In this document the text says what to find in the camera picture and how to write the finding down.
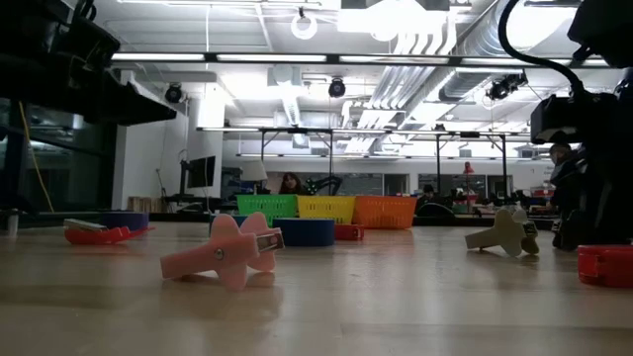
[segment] red container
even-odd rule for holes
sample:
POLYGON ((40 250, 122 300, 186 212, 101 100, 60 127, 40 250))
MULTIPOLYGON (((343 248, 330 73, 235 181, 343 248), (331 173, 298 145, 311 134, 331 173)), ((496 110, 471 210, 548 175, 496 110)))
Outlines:
POLYGON ((361 241, 365 237, 362 225, 338 223, 334 226, 334 236, 337 240, 361 241))
POLYGON ((130 232, 127 227, 116 227, 106 231, 85 231, 67 228, 64 231, 66 240, 72 244, 115 244, 125 241, 152 230, 153 227, 143 228, 130 232))
POLYGON ((356 197, 354 223, 365 228, 410 228, 417 198, 356 197))
POLYGON ((579 246, 578 274, 583 283, 633 288, 633 246, 579 246))

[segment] monitor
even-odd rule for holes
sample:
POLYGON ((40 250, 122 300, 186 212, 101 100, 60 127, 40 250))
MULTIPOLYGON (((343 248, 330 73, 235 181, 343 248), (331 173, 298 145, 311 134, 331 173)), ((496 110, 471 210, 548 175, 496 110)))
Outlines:
POLYGON ((189 162, 188 188, 212 187, 214 185, 214 172, 216 168, 216 157, 205 157, 193 159, 189 162))

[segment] yellow basket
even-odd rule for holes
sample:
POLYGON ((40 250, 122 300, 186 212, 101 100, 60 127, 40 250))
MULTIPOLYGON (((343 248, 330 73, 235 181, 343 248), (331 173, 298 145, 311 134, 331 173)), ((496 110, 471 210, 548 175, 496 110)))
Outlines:
POLYGON ((356 197, 297 197, 299 217, 334 219, 336 223, 352 223, 356 197))

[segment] orange basket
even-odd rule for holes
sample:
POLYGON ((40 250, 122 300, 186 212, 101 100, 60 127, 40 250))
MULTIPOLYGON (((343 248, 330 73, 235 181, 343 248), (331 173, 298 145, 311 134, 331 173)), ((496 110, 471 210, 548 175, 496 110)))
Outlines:
POLYGON ((356 197, 354 223, 365 228, 410 228, 417 198, 356 197))

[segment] blue container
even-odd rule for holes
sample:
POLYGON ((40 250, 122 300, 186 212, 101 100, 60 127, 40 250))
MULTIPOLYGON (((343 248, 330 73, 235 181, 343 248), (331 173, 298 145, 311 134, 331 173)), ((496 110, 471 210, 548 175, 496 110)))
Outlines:
POLYGON ((286 246, 331 246, 334 244, 334 219, 275 219, 286 246))

